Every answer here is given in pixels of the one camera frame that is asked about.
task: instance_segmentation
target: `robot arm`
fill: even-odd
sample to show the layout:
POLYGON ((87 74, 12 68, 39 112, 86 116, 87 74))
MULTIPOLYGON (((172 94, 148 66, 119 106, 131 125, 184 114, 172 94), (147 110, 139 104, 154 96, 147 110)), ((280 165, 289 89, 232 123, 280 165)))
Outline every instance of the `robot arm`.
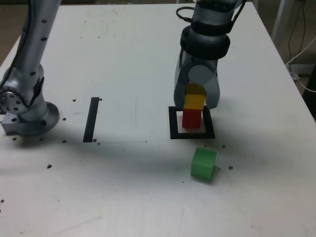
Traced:
POLYGON ((40 64, 61 0, 29 0, 28 15, 16 56, 0 83, 0 104, 6 111, 2 126, 7 135, 37 135, 59 120, 55 105, 45 102, 40 64))
POLYGON ((182 109, 185 90, 193 82, 204 87, 206 104, 218 105, 220 89, 217 75, 218 59, 227 54, 229 33, 246 0, 200 0, 196 3, 191 25, 182 31, 181 52, 175 74, 174 103, 182 109), (234 11, 240 6, 232 21, 234 11))

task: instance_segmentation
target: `white cable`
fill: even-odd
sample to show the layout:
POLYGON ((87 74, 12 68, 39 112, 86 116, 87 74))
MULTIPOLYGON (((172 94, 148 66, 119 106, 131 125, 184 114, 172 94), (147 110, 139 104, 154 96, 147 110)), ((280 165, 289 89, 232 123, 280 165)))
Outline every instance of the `white cable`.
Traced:
POLYGON ((316 40, 316 37, 310 42, 309 45, 306 46, 306 48, 303 49, 302 52, 300 52, 298 55, 296 55, 294 58, 292 58, 290 61, 288 61, 286 63, 286 65, 288 65, 290 62, 292 62, 294 59, 296 59, 298 56, 300 56, 309 46, 311 46, 311 44, 314 42, 314 40, 316 40))
POLYGON ((301 80, 300 78, 297 79, 297 81, 301 84, 302 87, 304 87, 305 90, 308 90, 309 92, 316 93, 316 90, 310 90, 310 89, 306 88, 300 80, 301 80))

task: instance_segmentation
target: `green cube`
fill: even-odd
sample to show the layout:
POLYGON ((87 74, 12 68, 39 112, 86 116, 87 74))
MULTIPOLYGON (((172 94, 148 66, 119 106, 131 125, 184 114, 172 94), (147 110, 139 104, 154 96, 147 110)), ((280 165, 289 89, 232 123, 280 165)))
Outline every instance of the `green cube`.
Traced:
POLYGON ((215 151, 197 148, 191 164, 191 176, 210 181, 215 168, 216 157, 215 151))

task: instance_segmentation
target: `metal arm segment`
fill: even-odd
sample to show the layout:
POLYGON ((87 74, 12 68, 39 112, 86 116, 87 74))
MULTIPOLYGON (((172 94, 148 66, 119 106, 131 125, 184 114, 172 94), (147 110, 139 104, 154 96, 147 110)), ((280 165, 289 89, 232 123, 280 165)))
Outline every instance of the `metal arm segment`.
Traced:
POLYGON ((30 0, 15 65, 9 68, 0 88, 1 107, 7 112, 2 126, 7 135, 45 133, 59 120, 55 105, 45 102, 40 65, 61 0, 30 0))

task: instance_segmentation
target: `black square outline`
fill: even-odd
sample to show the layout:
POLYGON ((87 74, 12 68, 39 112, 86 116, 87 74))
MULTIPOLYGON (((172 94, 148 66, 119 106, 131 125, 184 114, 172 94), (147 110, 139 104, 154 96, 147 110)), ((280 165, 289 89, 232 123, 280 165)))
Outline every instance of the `black square outline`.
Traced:
POLYGON ((203 108, 203 120, 205 132, 195 133, 179 133, 177 112, 183 111, 175 106, 169 106, 169 126, 170 126, 170 139, 213 139, 215 138, 211 113, 207 106, 203 108))

